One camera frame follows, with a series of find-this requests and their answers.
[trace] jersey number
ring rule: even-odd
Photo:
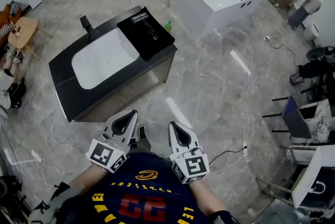
[[[165,208],[166,204],[164,199],[161,197],[152,197],[146,196],[146,203],[143,206],[139,205],[140,200],[143,200],[144,196],[137,194],[124,194],[124,197],[121,201],[121,206],[119,209],[119,214],[131,218],[141,218],[143,211],[143,220],[145,221],[156,221],[156,222],[164,222],[165,221]],[[129,211],[129,205],[135,204],[132,206],[133,210]],[[151,215],[153,208],[156,208],[155,216]]]

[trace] marble floor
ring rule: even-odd
[[[289,29],[285,15],[280,15],[267,0],[252,15],[202,40],[196,40],[172,14],[170,0],[43,0],[28,16],[38,19],[53,38],[37,34],[34,49],[40,60],[26,54],[21,67],[27,85],[22,107],[9,111],[9,121],[0,120],[1,152],[9,169],[23,180],[23,193],[33,208],[53,184],[69,182],[90,165],[85,152],[101,132],[102,123],[67,122],[48,63],[85,34],[81,16],[86,15],[95,27],[137,5],[146,6],[162,25],[172,21],[178,51],[167,83],[129,108],[138,110],[140,124],[148,125],[152,151],[165,156],[170,154],[167,126],[171,120],[189,125],[198,134],[209,160],[224,150],[240,150],[245,131],[248,156],[205,179],[239,219],[260,193],[255,177],[271,175],[284,156],[278,146],[287,138],[271,134],[272,128],[283,125],[282,121],[263,120],[262,114],[281,111],[283,104],[271,102],[274,97],[293,94],[301,105],[306,103],[299,94],[301,86],[289,83],[289,76],[295,72],[292,53],[284,47],[271,48],[264,37],[270,36],[274,46],[289,46],[296,53],[297,64],[307,62],[305,54],[310,46],[304,42],[301,30]],[[250,66],[248,113],[248,76],[233,55]],[[42,157],[41,163],[34,161],[32,151]],[[211,171],[241,155],[222,155],[211,165]],[[16,162],[20,163],[21,175]]]

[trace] yellow logo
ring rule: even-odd
[[[136,176],[138,180],[154,180],[157,178],[158,173],[154,170],[144,170],[139,173],[140,175]]]

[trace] plastic bottle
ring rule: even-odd
[[[172,29],[172,22],[169,21],[165,24],[164,29],[168,32],[171,33],[171,29]]]

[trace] white sink basin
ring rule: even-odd
[[[79,51],[72,59],[72,68],[80,86],[93,89],[139,55],[123,32],[116,28]]]

